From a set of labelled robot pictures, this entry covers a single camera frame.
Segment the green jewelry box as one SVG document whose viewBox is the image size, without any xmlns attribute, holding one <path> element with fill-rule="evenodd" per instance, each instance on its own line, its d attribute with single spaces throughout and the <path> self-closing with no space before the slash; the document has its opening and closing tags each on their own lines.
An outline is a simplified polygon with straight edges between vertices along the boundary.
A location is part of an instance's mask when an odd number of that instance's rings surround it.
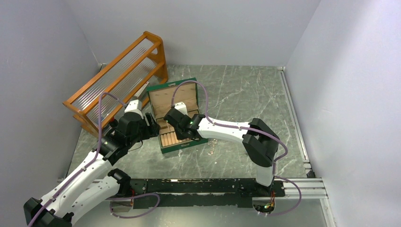
<svg viewBox="0 0 401 227">
<path fill-rule="evenodd" d="M 146 89 L 153 116 L 160 126 L 159 145 L 162 154 L 183 148 L 205 144 L 208 139 L 181 139 L 164 117 L 174 107 L 182 114 L 192 118 L 200 114 L 196 78 L 168 82 L 150 86 Z"/>
</svg>

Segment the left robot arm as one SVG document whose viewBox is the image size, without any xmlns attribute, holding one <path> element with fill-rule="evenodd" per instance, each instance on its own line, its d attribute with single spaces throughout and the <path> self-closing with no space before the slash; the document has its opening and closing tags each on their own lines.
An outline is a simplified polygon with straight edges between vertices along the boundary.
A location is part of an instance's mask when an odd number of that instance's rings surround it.
<svg viewBox="0 0 401 227">
<path fill-rule="evenodd" d="M 102 201 L 127 196 L 130 177 L 113 165 L 137 142 L 158 136 L 152 114 L 128 111 L 104 135 L 84 161 L 58 186 L 40 199 L 24 204 L 29 227 L 71 227 Z"/>
</svg>

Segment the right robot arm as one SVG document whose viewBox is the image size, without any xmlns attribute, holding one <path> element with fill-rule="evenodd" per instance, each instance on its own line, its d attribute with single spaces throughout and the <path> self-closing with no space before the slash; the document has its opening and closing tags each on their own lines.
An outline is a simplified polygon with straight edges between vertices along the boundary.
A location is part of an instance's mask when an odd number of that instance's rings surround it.
<svg viewBox="0 0 401 227">
<path fill-rule="evenodd" d="M 255 190 L 261 196 L 273 190 L 274 157 L 279 147 L 279 137 L 259 118 L 251 122 L 228 122 L 209 118 L 205 114 L 190 117 L 172 107 L 164 116 L 180 140 L 218 139 L 243 145 L 256 164 Z"/>
</svg>

